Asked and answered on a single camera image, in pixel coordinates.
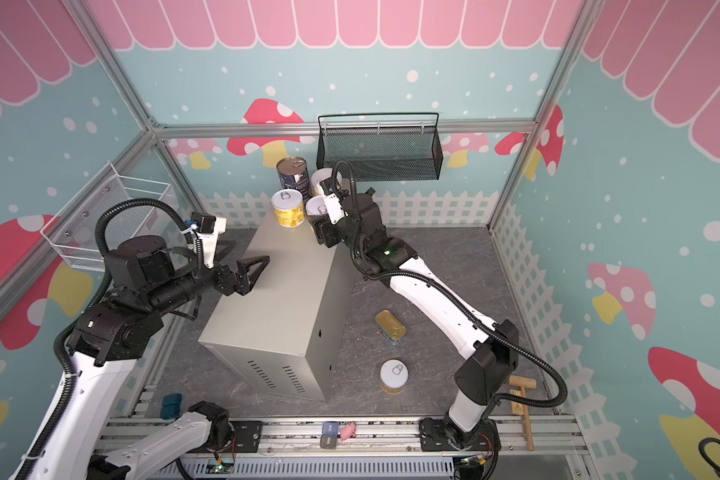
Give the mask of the dark blue tall can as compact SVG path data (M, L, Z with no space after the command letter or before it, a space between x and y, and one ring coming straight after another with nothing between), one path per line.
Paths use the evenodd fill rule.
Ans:
M310 198L310 175L305 159L283 158L277 163L276 170L282 189L297 190L304 200Z

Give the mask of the gold sardine tin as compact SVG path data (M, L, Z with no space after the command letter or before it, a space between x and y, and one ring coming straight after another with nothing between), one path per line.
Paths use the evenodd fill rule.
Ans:
M407 333L406 327L389 310L379 312L375 322L392 345L399 344Z

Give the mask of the yellow can white lid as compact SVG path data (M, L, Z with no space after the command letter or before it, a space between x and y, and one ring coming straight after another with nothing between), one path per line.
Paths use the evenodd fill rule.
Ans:
M322 196L324 191L322 182L332 177L331 168L321 168L316 170L310 177L310 191L313 196Z

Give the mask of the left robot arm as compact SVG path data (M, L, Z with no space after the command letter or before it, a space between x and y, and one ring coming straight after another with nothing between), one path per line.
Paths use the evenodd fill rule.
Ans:
M143 235L110 249L109 223L140 207L163 211L185 246L170 248L160 235ZM220 456L235 447L239 436L228 412L202 401L130 447L106 455L95 451L118 392L162 330L165 316L188 318L184 306L200 304L209 290L244 296L269 264L266 255L240 260L235 270L221 264L226 253L216 245L225 228L224 219L198 212L184 221L170 205L152 198L125 200L101 215L94 240L104 276L86 309L54 340L60 385L14 478L147 479L179 464L190 451Z

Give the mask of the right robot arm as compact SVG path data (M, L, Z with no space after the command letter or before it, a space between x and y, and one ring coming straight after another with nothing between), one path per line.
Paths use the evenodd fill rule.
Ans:
M318 242L327 247L345 244L353 266L365 279L384 284L416 306L464 359L454 375L457 394L442 428L428 430L426 436L465 450L487 438L485 418L504 400L549 409L567 400L568 386L562 375L520 346L514 323L497 322L470 306L441 282L413 247L388 234L373 193L358 192L349 161L338 161L321 188L327 216L315 225ZM521 358L554 381L554 397L536 400L503 391Z

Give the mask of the yellow can pull-tab lid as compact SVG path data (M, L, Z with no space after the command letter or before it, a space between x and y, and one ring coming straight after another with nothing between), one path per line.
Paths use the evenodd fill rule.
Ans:
M295 228L306 219L303 195L295 189L282 189L271 197L278 224L285 228Z
M382 363L379 371L382 389L388 394L401 393L409 379L406 364L399 359L388 359Z
M330 219L327 207L325 204L325 197L316 195L311 197L305 204L305 212L307 215L308 222L311 225Z

